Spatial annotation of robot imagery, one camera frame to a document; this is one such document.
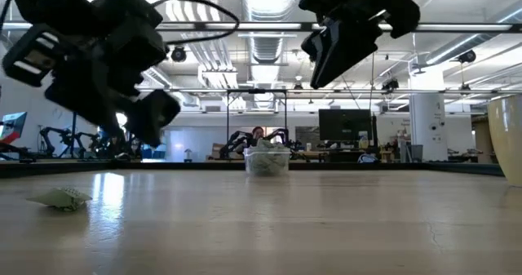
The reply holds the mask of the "black aluminium table frame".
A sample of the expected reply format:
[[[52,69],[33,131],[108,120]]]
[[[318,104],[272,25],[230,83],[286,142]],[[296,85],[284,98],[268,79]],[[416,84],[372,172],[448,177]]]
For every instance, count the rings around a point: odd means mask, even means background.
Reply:
[[[171,170],[171,171],[241,171],[242,162],[0,162],[0,179],[34,175],[110,171],[110,170]],[[478,163],[306,163],[291,162],[292,171],[444,171],[475,175],[504,176],[498,164]]]

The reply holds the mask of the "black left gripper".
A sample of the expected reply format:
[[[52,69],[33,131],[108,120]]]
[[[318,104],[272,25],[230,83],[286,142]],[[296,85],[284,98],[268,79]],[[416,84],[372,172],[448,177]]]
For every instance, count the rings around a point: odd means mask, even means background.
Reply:
[[[106,38],[87,40],[65,35],[47,24],[36,24],[5,54],[5,74],[40,87],[51,85],[45,97],[101,127],[111,136],[122,132],[116,113],[135,94],[142,72],[166,57],[161,36],[149,27],[120,26]],[[161,144],[161,129],[180,112],[177,99],[155,90],[126,112],[126,129],[153,147]]]

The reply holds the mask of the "black monitor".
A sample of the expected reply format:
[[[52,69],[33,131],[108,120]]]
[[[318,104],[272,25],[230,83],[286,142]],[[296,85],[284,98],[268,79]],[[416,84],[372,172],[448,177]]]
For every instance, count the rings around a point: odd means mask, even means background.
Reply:
[[[321,140],[355,141],[372,136],[372,118],[368,109],[320,109],[319,129]]]

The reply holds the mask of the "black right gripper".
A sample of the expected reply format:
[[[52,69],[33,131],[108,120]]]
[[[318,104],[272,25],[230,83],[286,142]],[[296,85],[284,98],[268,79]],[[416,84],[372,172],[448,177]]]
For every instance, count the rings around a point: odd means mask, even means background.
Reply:
[[[326,17],[337,20],[322,32],[311,33],[301,44],[310,61],[315,61],[312,88],[329,85],[375,52],[375,42],[383,34],[376,25],[380,21],[386,21],[391,36],[399,38],[415,30],[421,16],[413,0],[299,0],[299,8],[315,13],[318,22]]]

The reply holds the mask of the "silver ventilation duct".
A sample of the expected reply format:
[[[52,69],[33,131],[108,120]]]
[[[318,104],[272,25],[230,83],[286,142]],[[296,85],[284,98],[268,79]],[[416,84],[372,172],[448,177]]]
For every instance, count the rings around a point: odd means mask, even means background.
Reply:
[[[254,22],[287,21],[294,0],[242,0],[246,19]],[[276,63],[282,52],[281,38],[251,38],[252,59],[260,64]]]

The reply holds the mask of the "tilted computer screen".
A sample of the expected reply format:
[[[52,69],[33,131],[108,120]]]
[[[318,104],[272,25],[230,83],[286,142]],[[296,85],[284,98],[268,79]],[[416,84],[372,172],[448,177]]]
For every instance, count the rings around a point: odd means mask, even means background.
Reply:
[[[11,144],[22,136],[26,112],[4,115],[0,121],[0,143]]]

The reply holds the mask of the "white round column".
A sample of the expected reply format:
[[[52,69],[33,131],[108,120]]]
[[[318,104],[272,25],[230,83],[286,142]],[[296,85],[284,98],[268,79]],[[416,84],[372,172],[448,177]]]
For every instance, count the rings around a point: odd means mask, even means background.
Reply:
[[[409,98],[412,144],[422,145],[423,161],[447,161],[448,142],[445,120],[444,76],[439,69],[411,73]]]

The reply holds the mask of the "clear plastic container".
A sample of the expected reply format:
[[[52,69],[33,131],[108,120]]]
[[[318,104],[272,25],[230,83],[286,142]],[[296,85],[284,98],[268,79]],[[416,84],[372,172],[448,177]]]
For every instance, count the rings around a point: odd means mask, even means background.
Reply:
[[[255,177],[277,177],[288,173],[291,152],[282,149],[248,148],[244,151],[246,172]]]

